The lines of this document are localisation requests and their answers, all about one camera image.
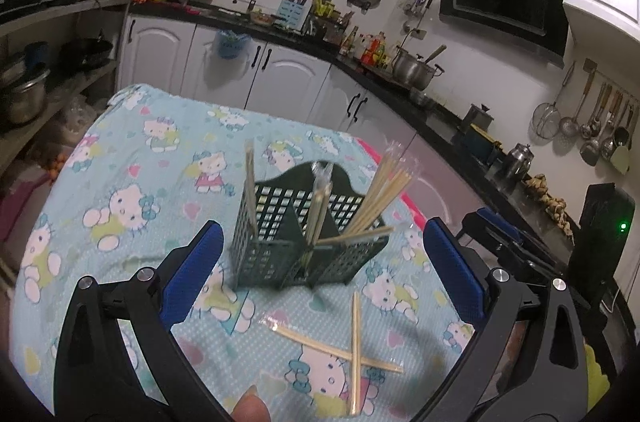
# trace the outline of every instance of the stainless steel pot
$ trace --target stainless steel pot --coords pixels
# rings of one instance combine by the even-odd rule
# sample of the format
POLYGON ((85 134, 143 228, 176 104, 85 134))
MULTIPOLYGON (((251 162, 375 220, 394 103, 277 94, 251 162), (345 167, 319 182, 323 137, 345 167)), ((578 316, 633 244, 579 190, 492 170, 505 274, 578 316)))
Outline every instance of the stainless steel pot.
POLYGON ((27 74, 0 92, 0 115, 12 125, 23 125, 44 108, 45 80, 50 70, 43 68, 27 74))
POLYGON ((421 81, 431 77, 428 76, 429 67, 419 59, 409 54, 405 49, 399 48, 398 55, 392 65, 394 79, 404 85, 414 86, 417 79, 421 81))

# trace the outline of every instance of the green plastic basket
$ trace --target green plastic basket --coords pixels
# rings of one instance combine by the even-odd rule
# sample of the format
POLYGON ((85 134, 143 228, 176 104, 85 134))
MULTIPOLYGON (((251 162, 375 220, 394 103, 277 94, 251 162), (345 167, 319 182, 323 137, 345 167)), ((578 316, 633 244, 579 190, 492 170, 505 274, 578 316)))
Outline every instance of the green plastic basket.
MULTIPOLYGON (((304 231, 315 177, 310 162, 299 164, 272 180, 255 185, 258 232, 252 233, 245 192, 242 192, 234 239, 230 246, 235 287, 281 289, 296 285, 348 283, 367 261, 388 243, 389 237, 345 245, 306 243, 304 231), (311 251, 308 265, 303 256, 311 251)), ((336 237, 362 203, 351 188, 346 171, 334 165, 334 183, 320 240, 336 237)), ((378 217, 372 228, 383 227, 378 217)))

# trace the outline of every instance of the kettle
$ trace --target kettle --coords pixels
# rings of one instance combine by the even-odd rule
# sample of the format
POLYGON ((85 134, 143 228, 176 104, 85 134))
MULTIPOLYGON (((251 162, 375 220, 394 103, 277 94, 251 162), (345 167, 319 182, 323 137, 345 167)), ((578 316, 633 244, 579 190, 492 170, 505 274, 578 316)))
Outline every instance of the kettle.
POLYGON ((531 168, 533 152, 529 149, 530 144, 516 144, 504 160, 505 178, 510 180, 522 180, 531 168))

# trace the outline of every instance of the metal bowl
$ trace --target metal bowl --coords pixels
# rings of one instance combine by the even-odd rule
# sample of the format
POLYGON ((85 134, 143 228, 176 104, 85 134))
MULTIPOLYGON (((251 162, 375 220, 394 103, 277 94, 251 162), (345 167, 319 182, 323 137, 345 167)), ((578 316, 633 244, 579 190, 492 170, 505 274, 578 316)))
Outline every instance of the metal bowl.
POLYGON ((45 80, 50 70, 44 66, 36 68, 2 89, 0 92, 0 115, 12 125, 28 123, 42 112, 47 97, 45 80))

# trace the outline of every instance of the blue gripper pad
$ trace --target blue gripper pad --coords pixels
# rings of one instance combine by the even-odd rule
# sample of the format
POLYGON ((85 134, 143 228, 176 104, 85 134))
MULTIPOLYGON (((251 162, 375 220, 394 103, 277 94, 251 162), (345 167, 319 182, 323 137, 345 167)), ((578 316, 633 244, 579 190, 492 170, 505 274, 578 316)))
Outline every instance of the blue gripper pad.
POLYGON ((516 243, 522 243, 522 236, 520 231, 516 227, 513 227, 509 222, 502 218, 498 213, 494 213, 491 209, 483 207, 476 211, 478 215, 484 218, 487 222, 495 225, 504 232, 505 235, 510 237, 516 243))
POLYGON ((182 323, 193 307, 196 297, 222 254, 225 236, 220 224, 209 221, 189 244, 191 252, 165 285, 162 292, 160 320, 169 331, 182 323))
POLYGON ((481 325, 484 321, 484 291, 460 254, 459 245, 447 226, 439 218, 432 218, 424 226, 422 240, 460 319, 476 327, 481 325))

